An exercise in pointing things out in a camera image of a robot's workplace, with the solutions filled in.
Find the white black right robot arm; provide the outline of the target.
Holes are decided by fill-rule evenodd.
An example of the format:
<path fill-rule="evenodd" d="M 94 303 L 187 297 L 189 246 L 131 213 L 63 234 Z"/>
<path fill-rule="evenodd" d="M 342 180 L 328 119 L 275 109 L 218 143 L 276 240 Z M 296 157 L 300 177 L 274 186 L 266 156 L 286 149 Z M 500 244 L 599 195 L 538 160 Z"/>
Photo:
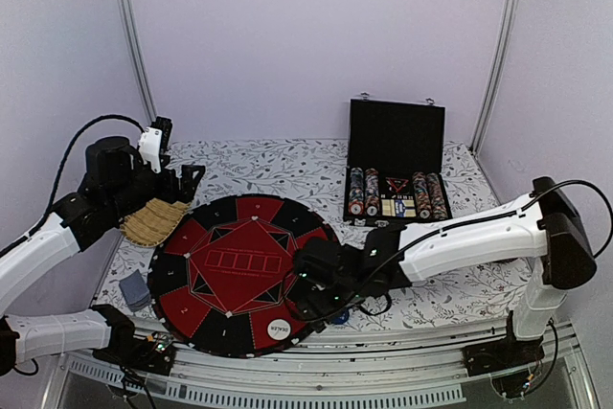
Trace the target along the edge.
<path fill-rule="evenodd" d="M 595 276 L 604 251 L 592 248 L 579 211 L 564 193 L 572 186 L 594 191 L 605 208 L 612 207 L 586 180 L 557 183 L 543 176 L 529 193 L 485 212 L 374 228 L 362 248 L 310 238 L 287 273 L 308 289 L 292 295 L 282 282 L 282 299 L 293 319 L 319 327 L 391 289 L 479 264 L 531 259 L 532 276 L 508 317 L 511 329 L 495 347 L 499 363 L 514 367 L 531 353 L 567 292 Z"/>

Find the white dealer button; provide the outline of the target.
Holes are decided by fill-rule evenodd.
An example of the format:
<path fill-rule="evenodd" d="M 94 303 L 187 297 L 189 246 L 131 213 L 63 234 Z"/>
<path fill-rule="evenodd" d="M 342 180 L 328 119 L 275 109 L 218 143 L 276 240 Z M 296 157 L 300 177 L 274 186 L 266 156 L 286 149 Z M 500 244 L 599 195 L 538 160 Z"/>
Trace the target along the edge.
<path fill-rule="evenodd" d="M 272 320 L 267 325 L 267 334 L 274 341 L 283 341 L 292 333 L 292 327 L 285 319 L 278 318 Z"/>

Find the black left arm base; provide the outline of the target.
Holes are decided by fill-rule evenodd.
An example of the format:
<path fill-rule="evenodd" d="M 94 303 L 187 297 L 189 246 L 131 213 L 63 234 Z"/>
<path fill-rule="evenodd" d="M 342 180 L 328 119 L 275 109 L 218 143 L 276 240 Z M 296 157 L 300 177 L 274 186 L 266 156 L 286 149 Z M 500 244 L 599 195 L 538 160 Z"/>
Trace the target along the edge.
<path fill-rule="evenodd" d="M 94 358 L 133 371 L 169 376 L 176 348 L 174 338 L 163 332 L 153 332 L 147 337 L 129 335 L 127 332 L 113 334 L 103 349 L 92 351 Z"/>

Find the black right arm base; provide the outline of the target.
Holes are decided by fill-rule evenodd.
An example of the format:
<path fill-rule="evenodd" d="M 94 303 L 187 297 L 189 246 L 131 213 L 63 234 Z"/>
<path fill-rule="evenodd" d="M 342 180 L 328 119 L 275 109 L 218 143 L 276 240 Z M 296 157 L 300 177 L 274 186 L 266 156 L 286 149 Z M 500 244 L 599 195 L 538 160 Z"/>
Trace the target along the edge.
<path fill-rule="evenodd" d="M 462 348 L 469 376 L 485 375 L 527 365 L 544 358 L 543 339 L 518 341 L 509 337 Z"/>

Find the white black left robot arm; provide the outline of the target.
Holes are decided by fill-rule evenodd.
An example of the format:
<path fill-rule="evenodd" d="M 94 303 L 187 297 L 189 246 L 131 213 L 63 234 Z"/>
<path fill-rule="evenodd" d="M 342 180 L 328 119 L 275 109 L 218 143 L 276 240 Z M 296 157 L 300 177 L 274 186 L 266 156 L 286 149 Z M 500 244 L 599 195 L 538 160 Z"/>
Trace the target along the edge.
<path fill-rule="evenodd" d="M 107 136 L 85 150 L 79 188 L 54 193 L 39 221 L 1 251 L 1 373 L 40 356 L 92 350 L 120 366 L 142 357 L 145 340 L 111 305 L 76 313 L 23 317 L 8 307 L 52 268 L 84 252 L 109 230 L 130 242 L 156 247 L 165 242 L 190 209 L 205 174 L 203 165 L 170 168 L 172 130 L 159 117 L 141 128 L 136 145 L 125 136 Z"/>

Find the blue checkered card deck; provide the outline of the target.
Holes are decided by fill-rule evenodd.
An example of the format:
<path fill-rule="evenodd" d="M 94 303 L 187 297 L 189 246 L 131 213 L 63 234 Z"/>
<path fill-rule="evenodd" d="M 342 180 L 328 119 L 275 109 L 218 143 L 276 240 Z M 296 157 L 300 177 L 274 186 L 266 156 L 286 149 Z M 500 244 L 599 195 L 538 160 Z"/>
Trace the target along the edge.
<path fill-rule="evenodd" d="M 137 312 L 150 304 L 151 296 L 148 286 L 139 271 L 134 271 L 127 277 L 119 280 L 119 288 L 127 308 Z"/>

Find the blue small blind button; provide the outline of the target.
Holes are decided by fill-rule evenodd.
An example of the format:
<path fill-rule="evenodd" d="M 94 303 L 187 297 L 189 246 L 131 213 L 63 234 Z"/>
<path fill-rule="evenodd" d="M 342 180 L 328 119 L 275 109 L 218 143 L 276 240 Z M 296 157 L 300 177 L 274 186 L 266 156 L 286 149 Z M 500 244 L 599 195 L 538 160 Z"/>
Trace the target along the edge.
<path fill-rule="evenodd" d="M 349 320 L 349 317 L 350 313 L 347 310 L 344 310 L 339 316 L 333 318 L 331 322 L 337 326 L 344 325 Z"/>

